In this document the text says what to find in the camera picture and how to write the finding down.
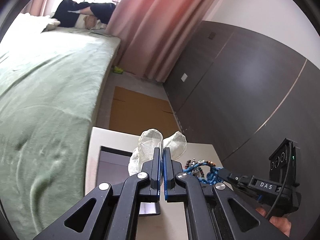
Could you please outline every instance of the cardboard box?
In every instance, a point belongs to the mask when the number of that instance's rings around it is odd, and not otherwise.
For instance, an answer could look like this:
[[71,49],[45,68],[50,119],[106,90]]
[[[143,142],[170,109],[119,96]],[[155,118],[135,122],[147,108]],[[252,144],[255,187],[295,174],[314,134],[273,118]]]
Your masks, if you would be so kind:
[[169,102],[116,87],[109,129],[141,135],[151,128],[161,132],[164,138],[179,130]]

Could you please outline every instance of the black clothing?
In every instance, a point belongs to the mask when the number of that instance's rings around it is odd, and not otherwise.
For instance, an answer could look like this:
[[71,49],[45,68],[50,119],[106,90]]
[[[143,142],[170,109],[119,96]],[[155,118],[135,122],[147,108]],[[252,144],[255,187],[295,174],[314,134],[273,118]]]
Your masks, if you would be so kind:
[[77,11],[90,7],[90,10],[102,23],[108,24],[113,11],[116,8],[114,3],[76,3],[73,0],[63,0],[52,18],[61,22],[60,27],[74,27],[78,18],[78,13],[68,12]]

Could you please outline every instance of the human hand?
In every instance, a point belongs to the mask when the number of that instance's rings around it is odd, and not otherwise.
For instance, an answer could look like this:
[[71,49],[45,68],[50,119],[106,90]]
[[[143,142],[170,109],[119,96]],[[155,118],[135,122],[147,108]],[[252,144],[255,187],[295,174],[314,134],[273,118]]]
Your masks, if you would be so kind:
[[[256,211],[258,211],[258,213],[264,217],[267,214],[262,207],[256,208]],[[269,221],[276,228],[278,228],[282,233],[284,233],[287,237],[289,237],[290,230],[291,230],[291,222],[287,218],[272,216]]]

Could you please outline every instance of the light switch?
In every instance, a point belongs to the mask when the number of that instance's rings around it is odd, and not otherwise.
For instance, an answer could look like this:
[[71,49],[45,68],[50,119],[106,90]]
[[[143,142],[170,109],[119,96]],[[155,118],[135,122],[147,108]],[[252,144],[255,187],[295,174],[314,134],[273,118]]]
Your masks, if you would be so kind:
[[184,73],[183,75],[182,75],[182,77],[181,77],[181,80],[183,81],[183,82],[185,82],[186,81],[186,79],[187,79],[187,74],[186,73]]

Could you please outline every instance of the green blanket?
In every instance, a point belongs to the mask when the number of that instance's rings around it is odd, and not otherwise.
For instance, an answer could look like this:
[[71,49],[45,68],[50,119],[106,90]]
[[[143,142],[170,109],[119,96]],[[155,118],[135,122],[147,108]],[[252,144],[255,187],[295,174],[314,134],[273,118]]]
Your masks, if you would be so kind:
[[0,198],[20,240],[84,196],[92,116],[120,40],[72,32],[41,33],[0,60]]

